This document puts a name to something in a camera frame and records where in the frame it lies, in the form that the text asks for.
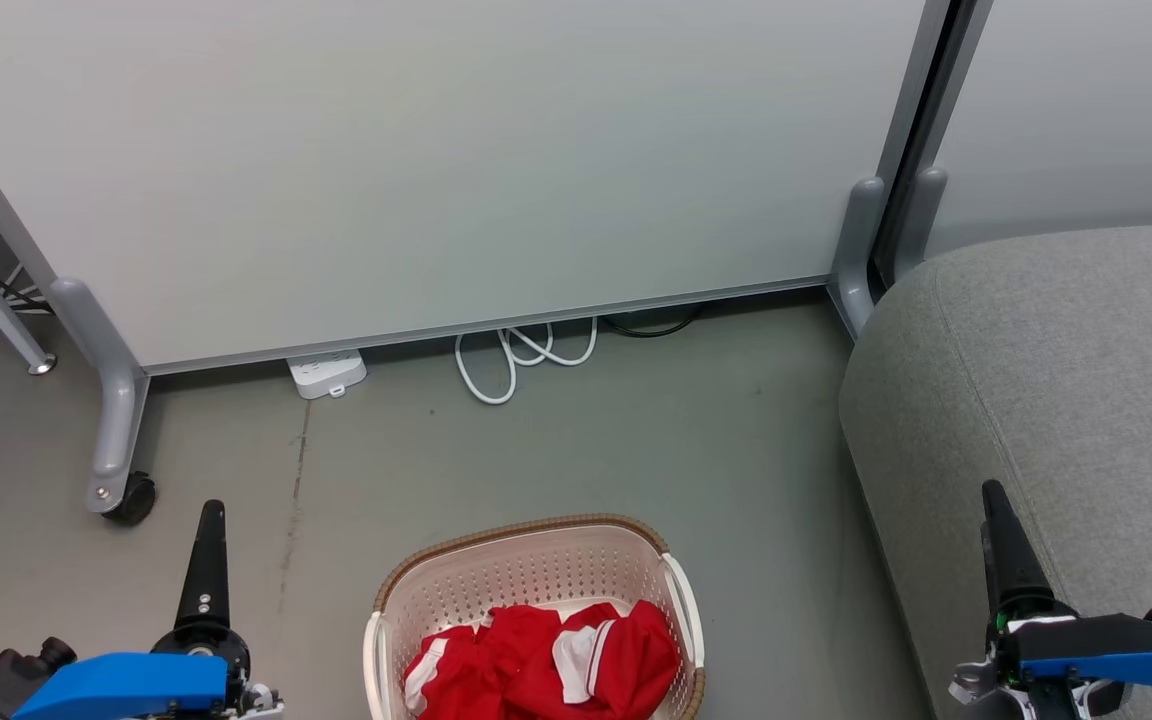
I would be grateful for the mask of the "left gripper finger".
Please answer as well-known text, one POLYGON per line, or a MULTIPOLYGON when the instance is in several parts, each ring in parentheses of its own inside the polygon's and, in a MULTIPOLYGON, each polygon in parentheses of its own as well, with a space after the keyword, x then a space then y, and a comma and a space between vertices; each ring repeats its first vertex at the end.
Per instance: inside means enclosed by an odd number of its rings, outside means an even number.
POLYGON ((227 507, 220 500, 202 506, 174 629, 197 624, 230 628, 227 507))

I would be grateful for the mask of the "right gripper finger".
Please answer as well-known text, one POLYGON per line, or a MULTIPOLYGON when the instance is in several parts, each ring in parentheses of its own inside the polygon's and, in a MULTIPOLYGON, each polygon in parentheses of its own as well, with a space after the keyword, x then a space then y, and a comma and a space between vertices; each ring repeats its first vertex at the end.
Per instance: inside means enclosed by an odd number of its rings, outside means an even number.
POLYGON ((980 547, 986 566, 986 588, 993 616, 1051 614, 1055 593, 1044 574, 1020 516, 1001 482, 986 480, 980 487, 984 520, 980 547))

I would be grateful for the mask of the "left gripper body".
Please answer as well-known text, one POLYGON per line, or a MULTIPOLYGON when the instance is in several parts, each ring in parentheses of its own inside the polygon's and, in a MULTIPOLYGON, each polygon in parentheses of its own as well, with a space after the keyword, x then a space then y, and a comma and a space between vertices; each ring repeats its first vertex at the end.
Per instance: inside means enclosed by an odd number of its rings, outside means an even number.
POLYGON ((195 621, 180 624, 151 647, 154 653, 204 655, 223 659, 227 675, 223 696, 205 707, 188 708, 184 702, 170 700, 151 720, 285 720, 282 694, 251 679, 250 647, 228 626, 195 621))

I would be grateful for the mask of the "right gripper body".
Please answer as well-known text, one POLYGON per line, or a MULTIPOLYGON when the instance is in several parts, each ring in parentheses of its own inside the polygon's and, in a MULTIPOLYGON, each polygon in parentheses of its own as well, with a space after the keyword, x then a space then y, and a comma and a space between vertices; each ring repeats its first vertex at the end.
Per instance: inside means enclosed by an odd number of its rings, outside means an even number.
POLYGON ((986 659, 957 665, 948 692, 975 717, 1006 712, 1018 720, 1094 720, 1114 714, 1126 702, 1126 683, 1083 679, 1073 669, 1064 670, 1064 679, 1037 679, 1005 650, 1011 626, 1078 617, 1055 597, 1021 594, 996 602, 986 626, 986 659))

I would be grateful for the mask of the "red white garment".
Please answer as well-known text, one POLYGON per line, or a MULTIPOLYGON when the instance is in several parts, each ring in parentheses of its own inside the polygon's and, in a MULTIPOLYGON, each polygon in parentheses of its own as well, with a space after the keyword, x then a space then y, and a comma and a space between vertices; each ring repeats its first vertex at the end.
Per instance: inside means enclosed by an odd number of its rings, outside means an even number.
POLYGON ((515 605, 422 639, 402 698, 417 720, 650 720, 680 667, 654 602, 515 605))

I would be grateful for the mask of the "grey fabric sofa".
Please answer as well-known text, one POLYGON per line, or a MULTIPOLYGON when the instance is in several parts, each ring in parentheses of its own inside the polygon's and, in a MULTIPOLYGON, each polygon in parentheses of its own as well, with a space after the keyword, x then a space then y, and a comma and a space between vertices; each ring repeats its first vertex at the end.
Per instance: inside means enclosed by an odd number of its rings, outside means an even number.
POLYGON ((1152 607, 1152 225, 996 240, 924 262, 856 340, 841 427, 935 720, 984 653, 982 484, 1056 594, 1152 607))

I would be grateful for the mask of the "grey partition foot with caster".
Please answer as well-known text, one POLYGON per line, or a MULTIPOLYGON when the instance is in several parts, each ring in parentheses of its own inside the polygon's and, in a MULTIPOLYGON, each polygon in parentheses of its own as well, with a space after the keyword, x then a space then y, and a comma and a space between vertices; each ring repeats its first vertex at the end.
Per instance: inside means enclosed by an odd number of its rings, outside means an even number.
POLYGON ((132 468, 150 378, 86 283, 58 276, 47 287, 47 300, 100 382, 99 423, 84 502, 113 525, 137 526, 157 501, 154 480, 132 468))

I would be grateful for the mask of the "white power strip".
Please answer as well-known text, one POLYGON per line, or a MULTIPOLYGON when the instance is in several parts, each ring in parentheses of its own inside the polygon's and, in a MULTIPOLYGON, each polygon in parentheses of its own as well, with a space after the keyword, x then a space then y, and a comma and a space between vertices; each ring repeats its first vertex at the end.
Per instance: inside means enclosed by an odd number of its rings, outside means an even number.
POLYGON ((342 397, 369 373, 357 348, 289 357, 287 365, 298 396, 305 400, 342 397))

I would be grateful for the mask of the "beige plastic laundry basket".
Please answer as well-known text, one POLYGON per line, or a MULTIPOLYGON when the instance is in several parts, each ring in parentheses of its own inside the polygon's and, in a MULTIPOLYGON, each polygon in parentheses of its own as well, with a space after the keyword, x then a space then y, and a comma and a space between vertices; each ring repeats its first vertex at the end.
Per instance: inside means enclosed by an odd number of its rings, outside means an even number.
POLYGON ((652 720, 698 720, 707 685, 705 641, 689 577, 655 530, 616 514, 526 521, 434 544, 384 579, 364 637, 371 720, 416 720, 402 675, 426 635, 477 626, 494 607, 531 605, 563 616, 594 602, 655 602, 682 655, 652 720))

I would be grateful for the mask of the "narrow white partition panel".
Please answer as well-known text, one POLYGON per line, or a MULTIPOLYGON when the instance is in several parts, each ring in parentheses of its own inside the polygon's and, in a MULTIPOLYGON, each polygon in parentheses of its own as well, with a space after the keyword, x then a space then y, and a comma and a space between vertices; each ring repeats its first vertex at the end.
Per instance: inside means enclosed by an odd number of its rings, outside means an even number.
POLYGON ((993 0, 925 251, 1152 225, 1152 0, 993 0))

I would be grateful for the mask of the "wide white partition panel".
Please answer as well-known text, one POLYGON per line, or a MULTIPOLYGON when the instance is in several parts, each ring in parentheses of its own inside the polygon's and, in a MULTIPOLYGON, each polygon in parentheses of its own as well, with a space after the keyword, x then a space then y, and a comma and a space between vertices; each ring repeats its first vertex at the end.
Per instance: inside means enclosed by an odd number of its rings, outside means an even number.
POLYGON ((143 366, 818 281, 925 0, 0 0, 0 192, 143 366))

